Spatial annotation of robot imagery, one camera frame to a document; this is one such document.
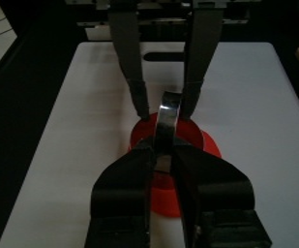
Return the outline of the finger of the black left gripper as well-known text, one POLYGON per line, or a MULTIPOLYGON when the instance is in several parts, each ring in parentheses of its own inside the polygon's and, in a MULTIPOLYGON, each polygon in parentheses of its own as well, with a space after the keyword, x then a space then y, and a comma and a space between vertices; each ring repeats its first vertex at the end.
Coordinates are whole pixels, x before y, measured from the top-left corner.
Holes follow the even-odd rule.
POLYGON ((204 75, 220 39, 221 13, 193 13, 184 47, 184 87, 180 117, 189 119, 196 107, 204 75))
POLYGON ((147 86, 143 79, 138 17, 135 13, 108 14, 110 34, 138 116, 150 119, 147 86))

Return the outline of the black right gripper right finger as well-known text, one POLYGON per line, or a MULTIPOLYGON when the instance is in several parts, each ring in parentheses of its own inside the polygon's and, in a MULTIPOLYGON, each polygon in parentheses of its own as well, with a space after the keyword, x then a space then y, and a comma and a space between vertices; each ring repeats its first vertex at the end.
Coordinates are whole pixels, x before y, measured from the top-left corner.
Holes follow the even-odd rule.
POLYGON ((224 159, 177 141, 171 172, 187 248, 271 248, 255 211, 252 184, 224 159))

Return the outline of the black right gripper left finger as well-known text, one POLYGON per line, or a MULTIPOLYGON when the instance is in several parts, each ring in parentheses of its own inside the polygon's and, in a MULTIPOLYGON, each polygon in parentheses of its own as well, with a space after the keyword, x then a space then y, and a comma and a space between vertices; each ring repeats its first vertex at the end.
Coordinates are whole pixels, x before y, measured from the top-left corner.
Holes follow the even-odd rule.
POLYGON ((150 248, 151 139, 104 169, 92 188, 84 248, 150 248))

